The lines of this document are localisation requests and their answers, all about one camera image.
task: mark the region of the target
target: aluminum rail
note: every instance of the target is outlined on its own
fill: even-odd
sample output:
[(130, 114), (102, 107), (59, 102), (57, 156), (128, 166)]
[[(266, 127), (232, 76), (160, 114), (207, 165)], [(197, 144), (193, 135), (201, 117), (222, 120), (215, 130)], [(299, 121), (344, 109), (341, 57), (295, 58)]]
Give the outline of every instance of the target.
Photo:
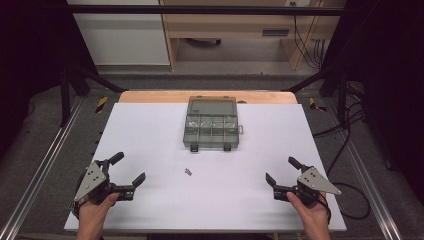
[(50, 171), (50, 168), (53, 166), (53, 163), (56, 160), (56, 157), (62, 148), (63, 143), (68, 136), (69, 131), (71, 130), (75, 119), (78, 116), (81, 105), (84, 101), (83, 97), (77, 97), (75, 100), (74, 106), (71, 111), (71, 117), (68, 120), (67, 124), (64, 127), (61, 127), (56, 134), (53, 143), (50, 145), (49, 150), (44, 156), (43, 161), (37, 169), (37, 172), (34, 174), (30, 184), (28, 185), (25, 193), (23, 194), (21, 200), (13, 211), (12, 215), (9, 217), (6, 224), (2, 227), (0, 232), (1, 240), (10, 240), (16, 237), (20, 227), (22, 226), (23, 221), (25, 220), (26, 215), (31, 209), (32, 204), (37, 197), (38, 192), (41, 189), (41, 186), (44, 183), (44, 180), (47, 177), (47, 174)]
[[(337, 110), (334, 101), (325, 100), (326, 105), (329, 106), (331, 116), (336, 124), (338, 124)], [(340, 132), (340, 136), (343, 141), (347, 138), (347, 133)], [(358, 181), (361, 184), (364, 193), (370, 200), (371, 208), (374, 212), (375, 218), (380, 225), (381, 231), (383, 232), (387, 240), (401, 240), (402, 236), (394, 222), (390, 212), (381, 197), (378, 188), (375, 186), (374, 181), (371, 179), (371, 175), (368, 173), (365, 165), (359, 156), (358, 151), (352, 141), (346, 145), (347, 150), (350, 154), (350, 162), (358, 177)]]
[(43, 10), (64, 10), (92, 14), (218, 14), (218, 15), (296, 15), (357, 16), (362, 11), (325, 7), (257, 7), (257, 6), (174, 6), (174, 5), (44, 5)]

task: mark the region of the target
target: gray floor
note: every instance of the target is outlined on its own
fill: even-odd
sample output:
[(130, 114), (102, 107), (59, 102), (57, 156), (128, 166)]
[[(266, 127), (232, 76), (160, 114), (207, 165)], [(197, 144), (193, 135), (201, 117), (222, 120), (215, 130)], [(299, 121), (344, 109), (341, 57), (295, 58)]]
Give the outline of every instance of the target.
[[(277, 52), (282, 52), (278, 41), (223, 39), (220, 46), (183, 41), (175, 72), (151, 66), (127, 69), (121, 67), (112, 70), (103, 68), (102, 74), (119, 86), (131, 89), (280, 90), (293, 86), (316, 71), (308, 68), (295, 73), (289, 71), (286, 59), (282, 55), (275, 54), (275, 49)], [(63, 230), (69, 214), (66, 208), (74, 194), (78, 176), (91, 161), (92, 153), (96, 150), (96, 141), (101, 138), (113, 103), (119, 99), (119, 94), (112, 93), (90, 80), (89, 84), (92, 87), (89, 96), (74, 100), (74, 102), (83, 100), (81, 110), (19, 229), (20, 239), (37, 237), (63, 239), (65, 235), (70, 237), (74, 235)], [(298, 102), (304, 106), (313, 133), (336, 124), (330, 111), (322, 112), (309, 107), (310, 97), (315, 97), (318, 106), (325, 106), (329, 110), (335, 102), (334, 98), (318, 97), (316, 90), (319, 84), (319, 82), (313, 84), (296, 95)], [(102, 113), (95, 113), (98, 101), (103, 96), (108, 96), (105, 108)], [(55, 87), (38, 94), (31, 100), (30, 108), (32, 106), (34, 111), (24, 121), (14, 144), (0, 162), (1, 226), (4, 226), (12, 215), (59, 131), (61, 120), (59, 88)], [(351, 134), (354, 150), (370, 173), (376, 186), (375, 190), (381, 195), (381, 200), (387, 207), (401, 238), (424, 239), (424, 209), (403, 175), (386, 169), (384, 156), (366, 123), (359, 121), (353, 124)], [(315, 140), (323, 164), (328, 167), (343, 143), (342, 136), (333, 134)], [(349, 149), (345, 149), (329, 179), (363, 189), (352, 167), (352, 156)], [(342, 190), (344, 194), (338, 201), (344, 211), (355, 216), (363, 214), (366, 205), (362, 197), (349, 189)], [(333, 233), (332, 238), (400, 239), (384, 235), (382, 229), (384, 224), (382, 225), (378, 218), (379, 213), (376, 212), (378, 209), (373, 210), (373, 213), (364, 220), (345, 218), (348, 230)], [(297, 239), (297, 237), (296, 233), (284, 233), (280, 234), (280, 239)]]

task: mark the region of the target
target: white table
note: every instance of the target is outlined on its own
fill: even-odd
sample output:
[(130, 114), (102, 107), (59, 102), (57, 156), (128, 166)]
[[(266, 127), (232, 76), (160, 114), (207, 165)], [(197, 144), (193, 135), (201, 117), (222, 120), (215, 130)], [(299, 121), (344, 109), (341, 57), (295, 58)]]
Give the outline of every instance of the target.
[[(268, 172), (279, 185), (293, 186), (301, 174), (288, 163), (293, 156), (324, 169), (306, 117), (298, 104), (238, 104), (244, 127), (231, 152), (184, 148), (187, 103), (117, 103), (93, 159), (117, 152), (125, 157), (111, 166), (111, 182), (130, 184), (140, 173), (146, 181), (133, 201), (118, 202), (105, 230), (124, 232), (283, 232), (302, 230), (290, 203), (273, 199)], [(192, 175), (185, 173), (188, 168)], [(335, 198), (331, 231), (346, 230)], [(65, 229), (75, 231), (70, 214)]]

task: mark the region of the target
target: hand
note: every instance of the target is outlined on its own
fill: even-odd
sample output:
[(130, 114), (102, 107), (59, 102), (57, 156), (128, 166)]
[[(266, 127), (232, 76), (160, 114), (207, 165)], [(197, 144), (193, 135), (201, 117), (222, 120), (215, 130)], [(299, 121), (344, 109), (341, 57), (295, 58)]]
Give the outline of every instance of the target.
[(100, 239), (106, 215), (117, 199), (118, 194), (112, 193), (100, 205), (87, 201), (80, 207), (77, 240)]
[(327, 240), (330, 239), (328, 230), (327, 209), (321, 204), (316, 203), (308, 208), (303, 205), (302, 201), (292, 192), (287, 193), (287, 198), (290, 203), (299, 213), (302, 219), (303, 228), (305, 229), (306, 237), (309, 240)]

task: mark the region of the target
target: white cabinet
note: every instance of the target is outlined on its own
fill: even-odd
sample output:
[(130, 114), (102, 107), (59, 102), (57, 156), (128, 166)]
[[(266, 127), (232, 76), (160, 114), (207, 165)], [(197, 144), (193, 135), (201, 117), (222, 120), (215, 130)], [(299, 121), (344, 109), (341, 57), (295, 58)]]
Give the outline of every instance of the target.
[[(157, 0), (68, 0), (69, 4), (158, 5)], [(96, 65), (169, 65), (160, 14), (74, 14)]]

